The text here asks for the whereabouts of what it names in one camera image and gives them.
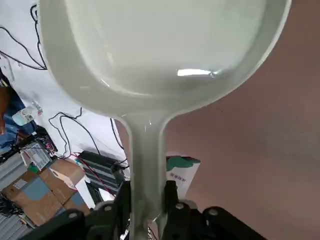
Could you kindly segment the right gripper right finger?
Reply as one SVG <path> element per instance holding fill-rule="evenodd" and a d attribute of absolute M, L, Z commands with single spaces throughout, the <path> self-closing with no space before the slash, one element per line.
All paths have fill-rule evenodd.
<path fill-rule="evenodd" d="M 174 180 L 165 184 L 164 206 L 167 221 L 161 235 L 163 240 L 265 239 L 222 207 L 211 206 L 200 212 L 180 201 Z"/>

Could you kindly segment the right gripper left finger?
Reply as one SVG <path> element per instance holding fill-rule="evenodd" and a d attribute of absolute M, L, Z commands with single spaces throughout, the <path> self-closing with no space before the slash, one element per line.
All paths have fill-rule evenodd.
<path fill-rule="evenodd" d="M 22 240 L 119 240 L 130 218 L 131 186 L 124 181 L 113 201 L 97 204 L 89 214 L 71 208 L 21 237 Z"/>

